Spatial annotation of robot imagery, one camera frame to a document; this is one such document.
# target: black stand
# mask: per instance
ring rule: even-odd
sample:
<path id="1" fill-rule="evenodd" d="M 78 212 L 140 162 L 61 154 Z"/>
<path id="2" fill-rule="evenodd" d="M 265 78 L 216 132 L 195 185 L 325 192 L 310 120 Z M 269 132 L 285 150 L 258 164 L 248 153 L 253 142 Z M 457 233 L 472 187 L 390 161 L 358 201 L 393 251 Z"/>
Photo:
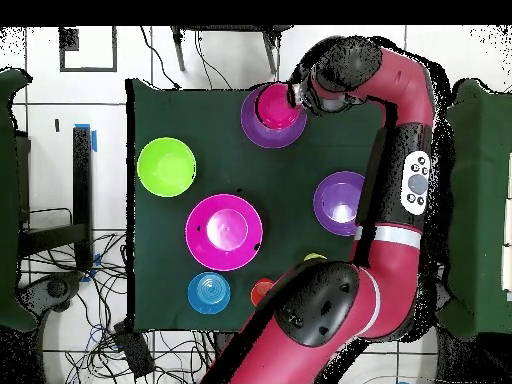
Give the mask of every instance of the black stand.
<path id="1" fill-rule="evenodd" d="M 26 133 L 16 134 L 18 145 L 21 222 L 28 221 L 28 152 Z M 26 230 L 20 234 L 19 255 L 27 257 L 45 250 L 74 244 L 76 267 L 81 271 L 93 265 L 91 134 L 89 129 L 73 128 L 73 224 Z"/>

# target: green cloth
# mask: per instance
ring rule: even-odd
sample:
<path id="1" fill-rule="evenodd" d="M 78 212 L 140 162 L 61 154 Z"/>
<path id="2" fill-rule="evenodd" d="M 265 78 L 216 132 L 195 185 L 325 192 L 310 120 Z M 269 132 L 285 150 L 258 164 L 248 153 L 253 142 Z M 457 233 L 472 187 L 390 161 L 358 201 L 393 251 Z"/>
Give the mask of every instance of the green cloth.
<path id="1" fill-rule="evenodd" d="M 175 198 L 135 185 L 135 327 L 138 330 L 238 331 L 254 307 L 250 291 L 262 277 L 279 278 L 308 253 L 347 260 L 352 237 L 329 233 L 313 213 L 318 184 L 337 171 L 366 172 L 381 112 L 373 104 L 346 113 L 308 117 L 291 146 L 263 149 L 242 130 L 240 108 L 249 91 L 164 91 L 133 80 L 136 160 L 158 137 L 186 143 L 197 160 L 192 186 Z M 187 288 L 207 271 L 191 256 L 185 221 L 204 198 L 229 193 L 258 211 L 263 243 L 246 266 L 221 273 L 231 301 L 216 315 L 201 315 L 188 303 Z"/>
<path id="2" fill-rule="evenodd" d="M 15 297 L 19 281 L 20 196 L 11 106 L 14 95 L 25 87 L 29 79 L 18 69 L 0 71 L 0 325 L 20 331 L 33 330 L 36 320 Z"/>
<path id="3" fill-rule="evenodd" d="M 438 314 L 459 339 L 512 332 L 512 302 L 501 289 L 505 199 L 512 151 L 512 96 L 464 81 L 448 121 L 456 162 L 448 286 L 455 296 Z"/>

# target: yellow object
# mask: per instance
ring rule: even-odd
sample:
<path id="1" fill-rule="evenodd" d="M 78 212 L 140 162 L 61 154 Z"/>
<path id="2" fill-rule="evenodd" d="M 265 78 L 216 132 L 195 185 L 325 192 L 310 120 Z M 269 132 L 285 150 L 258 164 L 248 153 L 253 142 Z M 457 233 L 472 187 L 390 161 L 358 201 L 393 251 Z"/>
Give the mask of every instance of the yellow object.
<path id="1" fill-rule="evenodd" d="M 307 255 L 304 260 L 307 261 L 309 259 L 315 259 L 315 258 L 321 258 L 321 259 L 327 259 L 325 256 L 319 255 L 318 253 L 310 253 Z"/>

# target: black frame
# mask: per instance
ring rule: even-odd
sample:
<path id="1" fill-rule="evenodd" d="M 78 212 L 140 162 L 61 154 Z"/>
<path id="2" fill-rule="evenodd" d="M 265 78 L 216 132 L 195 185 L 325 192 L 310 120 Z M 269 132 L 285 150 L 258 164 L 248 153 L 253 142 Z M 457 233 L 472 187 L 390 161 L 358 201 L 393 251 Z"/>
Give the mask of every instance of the black frame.
<path id="1" fill-rule="evenodd" d="M 59 59 L 60 59 L 60 72 L 117 72 L 117 29 L 115 26 L 112 27 L 112 67 L 111 68 L 66 68 L 66 51 L 77 51 L 78 43 L 76 47 L 68 48 L 65 43 L 65 29 L 59 28 Z"/>

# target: white stripe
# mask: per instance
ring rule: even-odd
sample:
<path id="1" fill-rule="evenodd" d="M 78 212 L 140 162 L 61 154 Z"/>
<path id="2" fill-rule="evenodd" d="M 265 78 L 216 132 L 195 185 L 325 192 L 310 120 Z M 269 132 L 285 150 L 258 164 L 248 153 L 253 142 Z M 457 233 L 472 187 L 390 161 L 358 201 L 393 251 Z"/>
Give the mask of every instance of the white stripe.
<path id="1" fill-rule="evenodd" d="M 364 271 L 366 273 L 366 275 L 368 275 L 368 277 L 370 277 L 370 280 L 372 280 L 373 288 L 375 289 L 375 309 L 373 311 L 373 315 L 372 315 L 370 321 L 368 322 L 368 324 L 366 324 L 366 327 L 364 327 L 359 333 L 357 333 L 356 336 L 359 336 L 359 334 L 363 334 L 366 331 L 368 331 L 372 327 L 372 325 L 375 324 L 375 321 L 377 321 L 377 317 L 379 316 L 379 312 L 380 312 L 379 285 L 377 284 L 377 281 L 375 281 L 375 278 L 373 278 L 373 276 L 368 271 L 366 271 L 366 269 L 364 269 L 364 268 L 359 268 L 359 269 Z"/>
<path id="2" fill-rule="evenodd" d="M 361 240 L 363 227 L 357 227 L 354 240 Z M 421 234 L 407 228 L 392 227 L 390 225 L 378 225 L 374 240 L 390 241 L 392 243 L 405 244 L 406 246 L 420 248 Z"/>

